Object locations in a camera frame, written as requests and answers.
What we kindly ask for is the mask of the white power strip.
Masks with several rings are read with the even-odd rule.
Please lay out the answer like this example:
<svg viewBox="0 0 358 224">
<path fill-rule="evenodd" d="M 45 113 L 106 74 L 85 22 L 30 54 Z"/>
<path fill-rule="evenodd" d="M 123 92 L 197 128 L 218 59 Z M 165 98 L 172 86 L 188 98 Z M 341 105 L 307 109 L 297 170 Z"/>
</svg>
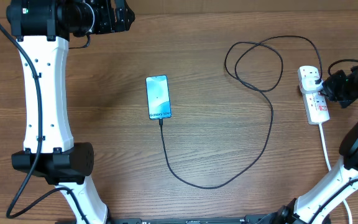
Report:
<svg viewBox="0 0 358 224">
<path fill-rule="evenodd" d="M 318 81 L 320 78 L 319 71 L 313 66 L 301 66 L 298 69 L 299 86 L 302 78 L 314 78 Z M 330 119 L 326 99 L 321 91 L 312 94 L 302 94 L 302 97 L 309 124 L 322 124 Z"/>
</svg>

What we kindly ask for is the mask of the blue Galaxy S24+ smartphone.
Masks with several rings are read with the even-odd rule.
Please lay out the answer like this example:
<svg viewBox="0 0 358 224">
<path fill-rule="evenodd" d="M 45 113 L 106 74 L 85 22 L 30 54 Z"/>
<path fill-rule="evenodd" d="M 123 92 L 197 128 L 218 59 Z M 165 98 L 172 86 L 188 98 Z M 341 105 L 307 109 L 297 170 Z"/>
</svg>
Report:
<svg viewBox="0 0 358 224">
<path fill-rule="evenodd" d="M 172 117 L 168 79 L 166 75 L 152 76 L 145 79 L 149 119 Z"/>
</svg>

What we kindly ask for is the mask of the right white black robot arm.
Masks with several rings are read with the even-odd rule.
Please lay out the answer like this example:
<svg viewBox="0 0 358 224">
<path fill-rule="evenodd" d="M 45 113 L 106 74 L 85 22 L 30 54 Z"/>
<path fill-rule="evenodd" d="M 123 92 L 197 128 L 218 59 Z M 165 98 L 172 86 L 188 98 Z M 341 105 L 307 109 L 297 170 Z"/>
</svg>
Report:
<svg viewBox="0 0 358 224">
<path fill-rule="evenodd" d="M 330 73 L 319 86 L 323 96 L 347 108 L 358 99 L 358 60 L 350 74 Z M 358 122 L 339 146 L 339 160 L 306 194 L 260 219 L 260 223 L 330 223 L 329 213 L 358 190 Z"/>
</svg>

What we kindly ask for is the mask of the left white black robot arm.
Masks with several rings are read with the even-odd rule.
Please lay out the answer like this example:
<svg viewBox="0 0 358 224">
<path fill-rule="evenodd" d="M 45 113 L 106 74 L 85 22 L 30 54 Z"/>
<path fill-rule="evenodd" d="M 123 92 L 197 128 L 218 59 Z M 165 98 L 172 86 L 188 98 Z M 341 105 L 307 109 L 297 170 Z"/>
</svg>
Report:
<svg viewBox="0 0 358 224">
<path fill-rule="evenodd" d="M 71 36 L 90 37 L 130 29 L 135 14 L 126 0 L 12 1 L 7 7 L 24 72 L 26 132 L 12 166 L 42 177 L 61 192 L 76 223 L 111 223 L 91 173 L 94 151 L 75 142 L 67 112 L 66 63 Z"/>
</svg>

